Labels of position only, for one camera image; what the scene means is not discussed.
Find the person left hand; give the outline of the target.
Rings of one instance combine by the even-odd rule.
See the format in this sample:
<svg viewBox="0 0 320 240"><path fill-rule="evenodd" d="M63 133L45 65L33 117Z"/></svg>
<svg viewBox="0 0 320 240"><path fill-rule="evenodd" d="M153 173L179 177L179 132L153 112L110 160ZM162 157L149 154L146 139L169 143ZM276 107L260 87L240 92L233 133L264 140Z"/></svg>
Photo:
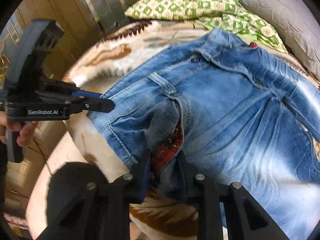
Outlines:
<svg viewBox="0 0 320 240"><path fill-rule="evenodd" d="M7 119L7 114L1 112L1 142L7 143L7 132L18 132L19 136L16 140L18 146L28 146L33 138L35 129L38 125L37 121L32 121L22 126L19 122L12 122Z"/></svg>

